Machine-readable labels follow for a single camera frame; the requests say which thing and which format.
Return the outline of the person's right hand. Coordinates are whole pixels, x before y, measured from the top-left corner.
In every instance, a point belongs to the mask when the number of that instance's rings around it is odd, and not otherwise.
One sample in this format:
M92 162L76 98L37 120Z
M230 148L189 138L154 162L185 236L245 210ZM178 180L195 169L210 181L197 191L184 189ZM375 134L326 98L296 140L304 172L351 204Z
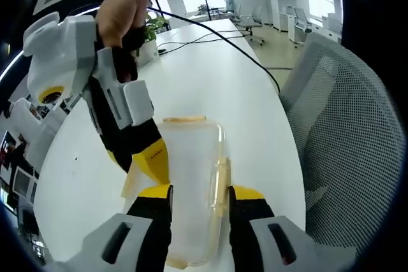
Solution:
M145 23L148 0L104 0L97 12L98 32L105 47L121 47L130 29Z

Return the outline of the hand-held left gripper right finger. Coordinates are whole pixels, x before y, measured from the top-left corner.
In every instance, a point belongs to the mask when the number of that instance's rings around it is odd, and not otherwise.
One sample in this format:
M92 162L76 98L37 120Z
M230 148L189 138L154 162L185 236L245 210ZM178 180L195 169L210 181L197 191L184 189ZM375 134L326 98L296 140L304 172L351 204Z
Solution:
M247 187L229 187L229 224L236 271L345 271L356 258L353 247L316 243L287 217L276 217Z

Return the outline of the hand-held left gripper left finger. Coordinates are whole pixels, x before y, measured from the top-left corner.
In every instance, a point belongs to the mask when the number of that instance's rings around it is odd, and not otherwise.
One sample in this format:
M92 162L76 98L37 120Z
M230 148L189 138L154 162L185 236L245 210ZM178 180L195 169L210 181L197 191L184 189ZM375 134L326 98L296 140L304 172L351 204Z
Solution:
M48 271L163 271L171 243L173 185L141 191L126 214L89 233L80 251Z

